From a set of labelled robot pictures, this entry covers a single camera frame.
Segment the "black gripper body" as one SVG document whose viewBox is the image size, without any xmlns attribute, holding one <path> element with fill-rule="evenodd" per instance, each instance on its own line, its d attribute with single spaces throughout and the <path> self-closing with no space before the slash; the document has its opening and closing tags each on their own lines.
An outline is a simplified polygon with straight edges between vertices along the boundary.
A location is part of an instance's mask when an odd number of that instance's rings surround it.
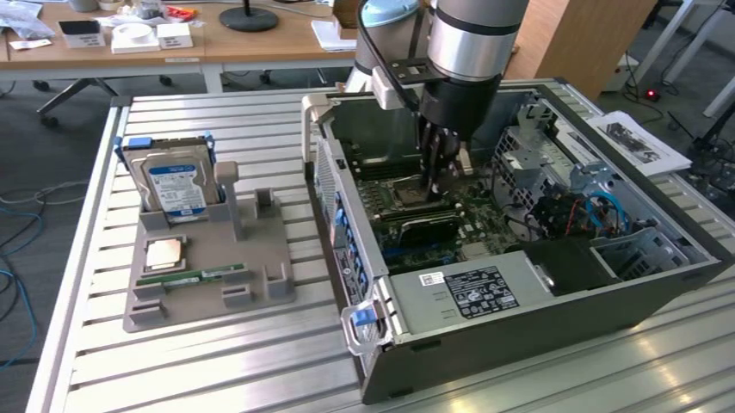
<svg viewBox="0 0 735 413">
<path fill-rule="evenodd" d="M 468 141 L 482 124 L 490 102 L 500 86 L 500 76 L 481 82 L 460 81 L 446 77 L 424 83 L 418 103 L 417 140 L 428 125 L 445 128 Z"/>
</svg>

